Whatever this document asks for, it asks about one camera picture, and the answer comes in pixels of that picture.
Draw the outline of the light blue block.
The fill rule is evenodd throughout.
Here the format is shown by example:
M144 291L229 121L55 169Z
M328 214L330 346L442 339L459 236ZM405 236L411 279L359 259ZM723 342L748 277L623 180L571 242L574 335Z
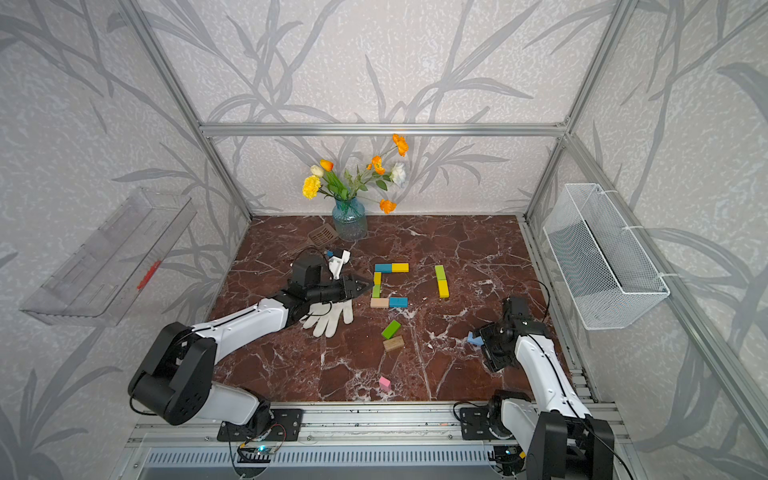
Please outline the light blue block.
M469 344L475 345L475 346L483 346L484 340L482 337L475 336L472 332L470 332L467 336L467 342Z

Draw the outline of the light wood block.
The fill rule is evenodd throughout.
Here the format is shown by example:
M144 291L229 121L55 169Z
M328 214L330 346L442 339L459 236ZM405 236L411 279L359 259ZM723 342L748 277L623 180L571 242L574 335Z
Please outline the light wood block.
M372 308L388 308L390 305L388 298L372 298L370 306Z

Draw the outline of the small yellow block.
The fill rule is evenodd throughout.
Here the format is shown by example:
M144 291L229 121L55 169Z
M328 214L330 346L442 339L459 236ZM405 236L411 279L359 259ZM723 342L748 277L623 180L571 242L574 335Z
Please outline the small yellow block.
M439 297L441 299L447 299L450 297L449 287L446 280L439 279L437 281Z

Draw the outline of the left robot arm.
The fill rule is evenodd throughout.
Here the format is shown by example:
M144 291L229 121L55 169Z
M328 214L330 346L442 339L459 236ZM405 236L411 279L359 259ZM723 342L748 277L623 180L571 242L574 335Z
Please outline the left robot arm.
M140 414L174 426L207 419L262 435L274 423L269 401L214 381L215 366L252 341L297 323L327 337L334 335L336 322L350 323L353 300L373 282L344 273L348 260L347 252L302 254L286 287L257 304L207 323L166 325L128 384L129 402L141 404Z

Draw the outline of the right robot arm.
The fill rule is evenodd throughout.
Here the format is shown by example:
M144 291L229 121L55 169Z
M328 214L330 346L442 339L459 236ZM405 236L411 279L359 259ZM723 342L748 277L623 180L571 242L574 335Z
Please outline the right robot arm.
M531 393L498 390L488 402L488 427L516 444L497 450L505 477L612 479L615 437L582 403L560 364L549 327L519 297L502 301L502 316L475 331L488 370L520 367Z

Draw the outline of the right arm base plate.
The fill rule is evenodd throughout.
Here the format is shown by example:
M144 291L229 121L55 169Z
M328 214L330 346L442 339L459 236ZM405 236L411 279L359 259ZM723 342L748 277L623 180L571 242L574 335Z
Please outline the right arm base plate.
M463 440L498 440L490 429L486 406L463 406L457 410Z

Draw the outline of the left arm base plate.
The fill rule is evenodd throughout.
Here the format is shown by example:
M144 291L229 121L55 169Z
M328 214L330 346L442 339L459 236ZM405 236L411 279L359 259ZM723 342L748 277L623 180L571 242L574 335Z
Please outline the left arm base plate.
M223 422L217 433L219 442L244 443L249 441L296 442L299 437L304 410L278 408L257 414L255 423L235 425Z

